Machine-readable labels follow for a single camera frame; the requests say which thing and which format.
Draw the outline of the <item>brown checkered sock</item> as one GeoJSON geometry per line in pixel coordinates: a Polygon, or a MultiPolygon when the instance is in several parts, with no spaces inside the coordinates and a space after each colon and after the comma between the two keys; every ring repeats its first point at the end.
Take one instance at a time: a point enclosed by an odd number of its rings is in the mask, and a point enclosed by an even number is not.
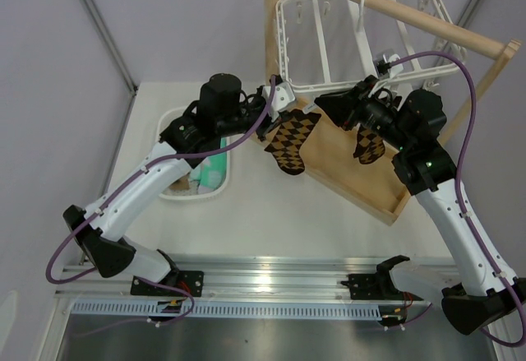
{"type": "Polygon", "coordinates": [[[264,152],[270,153],[279,169],[289,175],[305,171],[300,150],[321,119],[319,113],[304,113],[300,109],[290,112],[290,118],[281,123],[264,152]]]}
{"type": "Polygon", "coordinates": [[[371,130],[360,126],[357,133],[357,145],[353,157],[360,164],[373,164],[385,154],[385,143],[371,130]]]}

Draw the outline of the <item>white plastic clip hanger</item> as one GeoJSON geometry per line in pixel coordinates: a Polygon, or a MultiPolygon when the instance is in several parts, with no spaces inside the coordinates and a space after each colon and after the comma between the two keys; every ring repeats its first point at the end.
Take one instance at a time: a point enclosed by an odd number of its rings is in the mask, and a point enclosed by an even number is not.
{"type": "MultiPolygon", "coordinates": [[[[393,0],[452,23],[442,0],[393,0]]],[[[279,73],[299,95],[348,89],[366,76],[380,77],[378,61],[426,51],[465,62],[466,49],[349,0],[279,0],[275,6],[279,73]]],[[[394,85],[431,86],[459,68],[429,56],[401,65],[394,85]]]]}

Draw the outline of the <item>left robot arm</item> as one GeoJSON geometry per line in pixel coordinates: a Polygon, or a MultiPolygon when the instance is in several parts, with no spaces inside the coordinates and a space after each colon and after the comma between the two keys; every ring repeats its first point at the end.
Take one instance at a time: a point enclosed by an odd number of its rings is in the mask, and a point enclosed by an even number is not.
{"type": "Polygon", "coordinates": [[[159,134],[151,151],[120,185],[85,208],[72,205],[63,218],[94,271],[104,278],[133,275],[158,294],[178,287],[179,269],[161,250],[152,250],[127,239],[135,218],[162,191],[186,177],[203,160],[232,150],[270,120],[282,78],[252,95],[242,90],[232,74],[213,75],[182,114],[159,134]]]}

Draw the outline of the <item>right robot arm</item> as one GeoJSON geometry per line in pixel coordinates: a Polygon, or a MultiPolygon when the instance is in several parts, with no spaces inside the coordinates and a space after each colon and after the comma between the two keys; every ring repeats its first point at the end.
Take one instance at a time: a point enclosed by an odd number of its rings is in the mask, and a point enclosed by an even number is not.
{"type": "Polygon", "coordinates": [[[470,335],[494,321],[523,311],[525,280],[499,257],[459,181],[459,166],[438,142],[446,123],[441,97],[428,90],[409,93],[401,107],[373,89],[367,77],[350,90],[320,95],[315,105],[345,131],[355,126],[393,146],[394,172],[431,217],[457,266],[453,280],[408,257],[378,265],[376,291],[385,298],[413,294],[441,308],[456,331],[470,335]]]}

